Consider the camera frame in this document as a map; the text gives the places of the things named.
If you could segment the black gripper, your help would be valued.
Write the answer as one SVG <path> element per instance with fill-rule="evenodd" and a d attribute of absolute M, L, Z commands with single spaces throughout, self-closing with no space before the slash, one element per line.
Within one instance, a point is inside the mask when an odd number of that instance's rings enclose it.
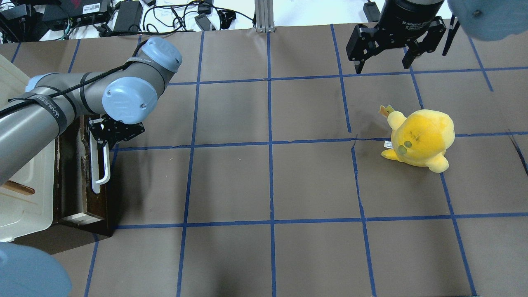
<path fill-rule="evenodd" d="M 97 147 L 102 149 L 107 146 L 109 150 L 113 149 L 117 143 L 130 141 L 145 131 L 142 123 L 124 124 L 110 116 L 89 117 L 88 128 Z"/>

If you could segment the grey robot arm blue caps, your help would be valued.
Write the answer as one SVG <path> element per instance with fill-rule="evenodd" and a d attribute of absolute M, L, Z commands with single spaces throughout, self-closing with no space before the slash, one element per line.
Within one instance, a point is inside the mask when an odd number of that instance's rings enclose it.
<path fill-rule="evenodd" d="M 48 73 L 1 109 L 1 184 L 80 116 L 101 115 L 125 125 L 145 120 L 183 62 L 157 36 L 141 43 L 123 65 L 104 73 Z"/>

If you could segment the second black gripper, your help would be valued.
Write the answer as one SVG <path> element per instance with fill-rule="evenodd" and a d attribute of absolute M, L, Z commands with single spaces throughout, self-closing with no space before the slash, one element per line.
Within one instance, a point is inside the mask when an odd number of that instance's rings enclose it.
<path fill-rule="evenodd" d="M 361 74 L 367 59 L 388 49 L 407 48 L 402 59 L 404 69 L 410 69 L 415 59 L 436 51 L 446 32 L 438 14 L 443 0 L 387 0 L 382 9 L 373 0 L 363 4 L 368 22 L 355 25 L 346 45 L 349 61 L 356 74 Z"/>

